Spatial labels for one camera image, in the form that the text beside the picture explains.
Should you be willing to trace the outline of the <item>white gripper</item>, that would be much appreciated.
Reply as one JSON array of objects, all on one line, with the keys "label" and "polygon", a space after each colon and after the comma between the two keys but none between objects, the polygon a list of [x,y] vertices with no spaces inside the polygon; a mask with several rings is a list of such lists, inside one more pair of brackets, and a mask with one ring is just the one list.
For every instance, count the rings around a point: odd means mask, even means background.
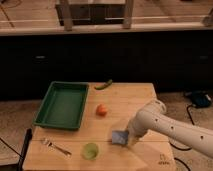
[{"label": "white gripper", "polygon": [[136,134],[133,131],[133,129],[131,127],[129,127],[129,126],[126,127],[125,131],[128,133],[128,136],[127,136],[127,147],[134,146],[139,141],[141,136]]}]

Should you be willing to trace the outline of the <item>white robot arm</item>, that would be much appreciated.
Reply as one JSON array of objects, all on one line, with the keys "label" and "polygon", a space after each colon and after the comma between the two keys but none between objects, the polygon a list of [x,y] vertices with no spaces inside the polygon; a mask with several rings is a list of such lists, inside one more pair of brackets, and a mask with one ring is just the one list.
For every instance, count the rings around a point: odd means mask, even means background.
[{"label": "white robot arm", "polygon": [[135,145],[149,130],[161,133],[213,158],[213,130],[190,125],[166,116],[163,102],[154,99],[129,120],[127,145]]}]

